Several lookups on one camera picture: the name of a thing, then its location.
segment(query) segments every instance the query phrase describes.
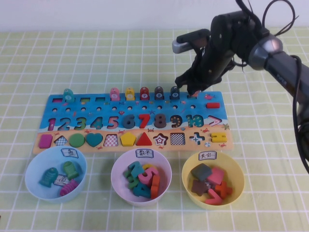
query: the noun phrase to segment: number 2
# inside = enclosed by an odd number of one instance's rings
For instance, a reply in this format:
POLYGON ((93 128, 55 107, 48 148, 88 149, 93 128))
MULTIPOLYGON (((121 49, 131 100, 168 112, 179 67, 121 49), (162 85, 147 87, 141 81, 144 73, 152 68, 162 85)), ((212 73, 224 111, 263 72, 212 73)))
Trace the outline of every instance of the number 2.
POLYGON ((69 124, 71 123, 71 119, 62 118, 62 119, 60 119, 60 122, 64 122, 64 123, 58 128, 58 131, 61 131, 61 130, 62 131, 68 131, 70 129, 69 124))

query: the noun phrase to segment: hole in board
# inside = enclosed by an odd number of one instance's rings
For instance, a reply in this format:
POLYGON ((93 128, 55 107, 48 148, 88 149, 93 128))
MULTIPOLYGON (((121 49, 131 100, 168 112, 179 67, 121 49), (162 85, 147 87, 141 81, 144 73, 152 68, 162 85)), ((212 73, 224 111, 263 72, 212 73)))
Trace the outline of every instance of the hole in board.
POLYGON ((54 98, 53 103, 62 102, 62 98, 54 98))
POLYGON ((105 98, 96 98, 96 102, 102 102, 105 101, 105 98))
POLYGON ((90 98, 81 98, 81 102, 89 102, 90 98))

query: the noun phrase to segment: number peg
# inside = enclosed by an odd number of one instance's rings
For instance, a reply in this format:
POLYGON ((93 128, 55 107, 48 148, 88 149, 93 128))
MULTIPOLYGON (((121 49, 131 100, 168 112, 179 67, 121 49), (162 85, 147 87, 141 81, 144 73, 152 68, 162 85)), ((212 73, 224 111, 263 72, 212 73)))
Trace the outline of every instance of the number peg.
POLYGON ((147 87, 142 87, 140 89, 140 100, 142 101, 150 100, 149 89, 147 87))
POLYGON ((117 88, 112 88, 110 92, 111 101, 120 101, 120 92, 117 88))
POLYGON ((179 100, 180 99, 179 95, 180 95, 179 89, 177 88, 177 86, 173 86, 170 89, 170 97, 169 97, 169 99, 170 100, 179 100))
POLYGON ((164 92, 161 86, 158 86, 154 89, 154 99, 155 100, 164 100, 164 92))
POLYGON ((75 102, 73 91, 70 90, 69 88, 66 88, 63 91, 63 97, 64 97, 64 99, 66 100, 67 103, 75 102))
POLYGON ((134 96, 134 89, 133 88, 126 88, 126 100, 127 101, 135 101, 134 96))

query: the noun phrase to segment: yellow bowl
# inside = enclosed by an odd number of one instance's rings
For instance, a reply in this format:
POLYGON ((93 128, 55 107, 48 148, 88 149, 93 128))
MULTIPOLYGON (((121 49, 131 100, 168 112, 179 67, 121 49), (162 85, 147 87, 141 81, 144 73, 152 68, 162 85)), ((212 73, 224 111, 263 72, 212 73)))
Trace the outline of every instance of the yellow bowl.
POLYGON ((220 209, 231 204, 241 196, 245 188, 245 176, 239 164, 227 154, 216 151, 204 151, 192 155, 184 163, 182 179, 183 185, 190 199, 199 207, 210 210, 220 209), (211 168, 218 167, 225 171, 223 180, 227 182, 227 186, 233 188, 233 192, 223 200, 221 205, 206 204, 205 200, 210 198, 207 193, 204 193, 202 196, 198 196, 196 193, 191 192, 191 187, 194 180, 191 170, 201 163, 204 163, 211 168))

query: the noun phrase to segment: green fish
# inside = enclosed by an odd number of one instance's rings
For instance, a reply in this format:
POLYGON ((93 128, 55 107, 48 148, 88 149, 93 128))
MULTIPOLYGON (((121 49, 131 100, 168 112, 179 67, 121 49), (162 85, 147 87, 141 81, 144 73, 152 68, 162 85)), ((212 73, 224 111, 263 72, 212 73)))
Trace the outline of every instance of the green fish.
POLYGON ((71 161, 67 161, 63 164, 63 170, 68 176, 68 180, 72 180, 79 176, 74 164, 71 161))

